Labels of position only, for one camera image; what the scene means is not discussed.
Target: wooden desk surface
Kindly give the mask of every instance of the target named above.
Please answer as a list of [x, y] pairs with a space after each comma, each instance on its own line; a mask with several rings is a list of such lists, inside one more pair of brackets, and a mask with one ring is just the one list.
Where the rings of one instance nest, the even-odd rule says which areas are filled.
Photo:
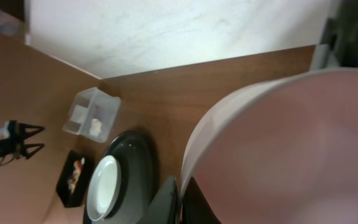
[[45, 143], [45, 148], [29, 160], [0, 168], [0, 223], [42, 221], [68, 151], [76, 143], [75, 135], [62, 130], [67, 112], [79, 91], [99, 82], [0, 34], [0, 128], [10, 119], [45, 127], [25, 140]]
[[302, 47], [103, 80], [100, 89], [122, 99], [114, 130], [104, 144], [80, 137], [77, 150], [98, 160], [119, 133], [141, 128], [156, 143], [160, 183], [168, 175], [179, 182], [187, 141], [210, 107], [244, 86], [308, 71], [313, 51]]

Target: pink container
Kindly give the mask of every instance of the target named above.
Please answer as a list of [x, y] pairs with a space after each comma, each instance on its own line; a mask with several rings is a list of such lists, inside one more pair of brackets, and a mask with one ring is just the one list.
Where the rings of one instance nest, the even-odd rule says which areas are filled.
[[195, 177], [221, 223], [358, 223], [358, 69], [237, 90], [186, 147], [180, 201]]

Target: white plate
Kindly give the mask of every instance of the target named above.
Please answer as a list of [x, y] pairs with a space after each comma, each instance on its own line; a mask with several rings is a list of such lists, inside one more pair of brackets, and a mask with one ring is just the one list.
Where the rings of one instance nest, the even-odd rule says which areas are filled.
[[113, 156], [104, 157], [93, 172], [86, 199], [86, 211], [92, 221], [108, 215], [117, 201], [121, 169]]

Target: plastic container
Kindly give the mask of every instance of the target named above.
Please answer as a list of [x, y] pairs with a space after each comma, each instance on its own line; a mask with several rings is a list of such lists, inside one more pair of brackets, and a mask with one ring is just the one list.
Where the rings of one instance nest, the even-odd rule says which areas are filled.
[[81, 91], [75, 96], [63, 130], [105, 142], [120, 104], [119, 97], [110, 96], [96, 87]]

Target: white wall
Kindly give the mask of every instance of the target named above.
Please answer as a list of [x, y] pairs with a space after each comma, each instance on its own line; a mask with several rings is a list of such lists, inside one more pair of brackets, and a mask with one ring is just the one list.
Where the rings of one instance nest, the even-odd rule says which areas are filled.
[[316, 44], [328, 0], [37, 0], [30, 44], [101, 78]]

